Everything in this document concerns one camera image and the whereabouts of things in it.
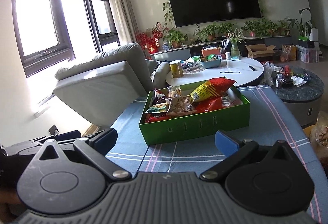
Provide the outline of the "red orange chip bag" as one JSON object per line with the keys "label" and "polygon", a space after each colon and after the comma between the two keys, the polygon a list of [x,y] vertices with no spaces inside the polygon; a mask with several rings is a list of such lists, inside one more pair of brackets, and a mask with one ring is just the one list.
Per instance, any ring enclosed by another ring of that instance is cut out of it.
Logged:
{"label": "red orange chip bag", "polygon": [[233,99],[229,96],[214,97],[195,104],[198,113],[207,113],[210,111],[221,110],[228,107],[242,105],[240,99]]}

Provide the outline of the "red cartoon snack bag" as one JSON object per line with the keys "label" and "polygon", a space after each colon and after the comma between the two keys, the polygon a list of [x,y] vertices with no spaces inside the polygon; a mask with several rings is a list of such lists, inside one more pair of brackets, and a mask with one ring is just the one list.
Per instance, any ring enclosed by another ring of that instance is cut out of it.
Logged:
{"label": "red cartoon snack bag", "polygon": [[152,122],[157,122],[157,121],[164,121],[164,120],[169,120],[171,119],[170,116],[167,116],[165,114],[147,114],[145,118],[145,123],[152,123]]}

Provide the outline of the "yellow red chip bag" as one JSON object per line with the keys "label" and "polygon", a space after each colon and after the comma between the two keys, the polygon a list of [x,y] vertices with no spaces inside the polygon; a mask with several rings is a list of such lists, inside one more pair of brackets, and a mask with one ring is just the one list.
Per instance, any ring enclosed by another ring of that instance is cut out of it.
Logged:
{"label": "yellow red chip bag", "polygon": [[201,102],[214,97],[221,97],[236,81],[227,78],[207,80],[190,93],[193,102]]}

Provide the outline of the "grey sofa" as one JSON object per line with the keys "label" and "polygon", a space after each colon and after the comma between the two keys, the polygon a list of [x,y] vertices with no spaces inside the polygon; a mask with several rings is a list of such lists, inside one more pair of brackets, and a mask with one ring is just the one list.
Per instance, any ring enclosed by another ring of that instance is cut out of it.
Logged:
{"label": "grey sofa", "polygon": [[167,87],[170,70],[129,43],[59,68],[53,94],[91,124],[110,127],[135,99]]}

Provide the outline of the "beige brown snack pack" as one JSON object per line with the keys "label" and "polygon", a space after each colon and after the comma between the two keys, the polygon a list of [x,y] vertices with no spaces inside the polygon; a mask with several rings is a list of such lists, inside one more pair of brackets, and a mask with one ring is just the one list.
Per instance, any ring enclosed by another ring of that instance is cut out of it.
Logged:
{"label": "beige brown snack pack", "polygon": [[169,97],[166,102],[169,105],[166,115],[171,117],[183,117],[197,113],[192,105],[193,99],[190,96]]}

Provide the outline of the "green pea snack pack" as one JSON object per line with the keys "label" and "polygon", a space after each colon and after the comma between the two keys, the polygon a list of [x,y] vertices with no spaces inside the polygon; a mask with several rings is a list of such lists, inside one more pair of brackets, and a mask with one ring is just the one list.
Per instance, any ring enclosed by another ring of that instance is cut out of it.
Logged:
{"label": "green pea snack pack", "polygon": [[155,104],[149,107],[145,113],[146,114],[165,114],[169,109],[168,103]]}

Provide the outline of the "dark glass jar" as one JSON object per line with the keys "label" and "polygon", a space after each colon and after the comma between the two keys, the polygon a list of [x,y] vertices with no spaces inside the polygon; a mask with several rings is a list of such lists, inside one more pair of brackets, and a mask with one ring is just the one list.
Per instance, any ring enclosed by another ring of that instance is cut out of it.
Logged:
{"label": "dark glass jar", "polygon": [[283,87],[283,75],[278,73],[276,75],[276,84],[275,84],[275,87],[277,89],[281,89]]}

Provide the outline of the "dark marble side table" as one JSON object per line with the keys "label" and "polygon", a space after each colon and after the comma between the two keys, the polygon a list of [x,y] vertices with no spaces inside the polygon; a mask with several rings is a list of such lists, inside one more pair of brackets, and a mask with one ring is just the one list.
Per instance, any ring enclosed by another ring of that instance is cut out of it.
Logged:
{"label": "dark marble side table", "polygon": [[306,83],[300,87],[272,88],[301,126],[312,125],[320,111],[325,85],[316,74],[306,69],[291,65],[289,69],[294,76],[304,77]]}

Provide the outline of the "blue plastic basket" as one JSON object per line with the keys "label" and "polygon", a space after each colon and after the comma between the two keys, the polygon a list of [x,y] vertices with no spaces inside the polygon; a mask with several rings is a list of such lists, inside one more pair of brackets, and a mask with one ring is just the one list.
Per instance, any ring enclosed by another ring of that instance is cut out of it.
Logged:
{"label": "blue plastic basket", "polygon": [[201,58],[200,62],[201,62],[202,67],[205,69],[217,68],[221,65],[220,58],[214,58],[211,60],[207,60],[206,58]]}

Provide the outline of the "glass vase with plant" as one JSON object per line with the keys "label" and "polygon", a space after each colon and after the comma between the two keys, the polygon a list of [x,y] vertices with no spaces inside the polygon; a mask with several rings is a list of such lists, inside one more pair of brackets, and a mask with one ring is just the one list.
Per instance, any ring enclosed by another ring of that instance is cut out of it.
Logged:
{"label": "glass vase with plant", "polygon": [[241,53],[238,48],[238,43],[241,43],[241,41],[244,39],[244,35],[242,30],[240,29],[235,29],[234,31],[228,30],[227,29],[227,39],[231,43],[231,57],[240,57]]}

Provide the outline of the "open cardboard box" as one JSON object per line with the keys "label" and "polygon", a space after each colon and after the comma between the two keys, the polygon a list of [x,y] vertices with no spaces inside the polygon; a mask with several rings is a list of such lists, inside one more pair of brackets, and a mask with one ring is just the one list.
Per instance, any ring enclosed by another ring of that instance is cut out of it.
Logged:
{"label": "open cardboard box", "polygon": [[271,57],[275,53],[275,48],[274,45],[266,46],[265,44],[246,46],[248,57],[252,59]]}

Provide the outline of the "yellow cylindrical can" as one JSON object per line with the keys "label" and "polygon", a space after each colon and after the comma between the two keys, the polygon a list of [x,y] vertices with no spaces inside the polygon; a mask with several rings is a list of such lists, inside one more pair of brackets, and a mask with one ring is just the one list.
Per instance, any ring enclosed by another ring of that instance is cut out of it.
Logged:
{"label": "yellow cylindrical can", "polygon": [[181,78],[183,77],[183,69],[181,60],[174,60],[170,62],[170,68],[173,78]]}

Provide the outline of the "orange storage box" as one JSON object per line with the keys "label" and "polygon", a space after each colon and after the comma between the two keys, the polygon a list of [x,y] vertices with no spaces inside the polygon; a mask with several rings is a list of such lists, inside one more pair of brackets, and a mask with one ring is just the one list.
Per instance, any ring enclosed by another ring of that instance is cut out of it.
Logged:
{"label": "orange storage box", "polygon": [[220,55],[220,48],[209,47],[201,50],[201,52],[203,57],[207,57],[210,55]]}

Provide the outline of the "clear plastic storage bin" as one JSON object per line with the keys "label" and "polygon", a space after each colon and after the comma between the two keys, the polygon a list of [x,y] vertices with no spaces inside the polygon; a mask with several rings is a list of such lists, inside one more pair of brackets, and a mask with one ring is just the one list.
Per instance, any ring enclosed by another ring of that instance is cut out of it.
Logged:
{"label": "clear plastic storage bin", "polygon": [[297,60],[303,63],[318,63],[320,56],[320,48],[305,48],[297,45]]}

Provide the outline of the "wall power socket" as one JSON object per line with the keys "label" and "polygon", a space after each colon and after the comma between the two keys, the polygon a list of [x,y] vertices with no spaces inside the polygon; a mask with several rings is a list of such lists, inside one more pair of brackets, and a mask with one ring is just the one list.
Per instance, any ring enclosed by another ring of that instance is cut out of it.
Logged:
{"label": "wall power socket", "polygon": [[53,125],[51,128],[48,130],[50,135],[58,135],[59,130],[57,129],[57,126]]}

